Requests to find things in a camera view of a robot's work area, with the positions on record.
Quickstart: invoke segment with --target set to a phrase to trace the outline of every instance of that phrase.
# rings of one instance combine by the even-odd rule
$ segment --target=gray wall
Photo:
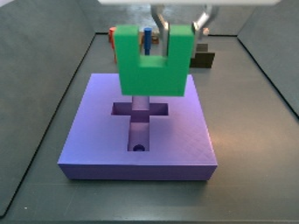
[[[299,1],[258,7],[238,35],[299,115]]]
[[[150,5],[118,6],[100,5],[98,0],[78,1],[95,32],[108,32],[108,28],[119,24],[155,26]],[[219,15],[210,24],[210,34],[238,35],[254,9],[253,6],[219,7]],[[163,12],[164,18],[171,24],[190,24],[200,14],[202,7],[199,5],[166,5]]]
[[[74,0],[16,0],[0,8],[0,216],[94,35]]]

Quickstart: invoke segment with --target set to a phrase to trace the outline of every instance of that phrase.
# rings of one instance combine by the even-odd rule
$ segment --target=gray floor
[[[239,41],[206,41],[214,66],[191,74],[219,160],[211,180],[66,179],[56,162],[90,75],[118,71],[98,36],[3,222],[299,221],[298,120]]]

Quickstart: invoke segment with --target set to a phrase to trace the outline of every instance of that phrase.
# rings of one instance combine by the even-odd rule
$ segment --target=green block
[[[167,57],[140,55],[138,31],[135,25],[120,25],[115,31],[123,95],[183,96],[192,56],[192,27],[171,26]]]

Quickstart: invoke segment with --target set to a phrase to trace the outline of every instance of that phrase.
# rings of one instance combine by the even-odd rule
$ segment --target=hole
[[[142,144],[138,144],[134,148],[134,151],[146,151],[146,147]]]
[[[132,103],[131,102],[114,102],[111,115],[112,116],[131,116]]]

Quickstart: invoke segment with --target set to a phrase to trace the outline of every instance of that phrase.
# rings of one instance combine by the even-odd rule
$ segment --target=purple block
[[[91,75],[60,154],[66,176],[209,180],[218,161],[192,77],[188,75],[184,97],[151,97],[151,110],[167,103],[168,115],[150,117],[150,151],[127,150],[130,115],[114,115],[114,103],[131,101],[120,93],[118,74]]]

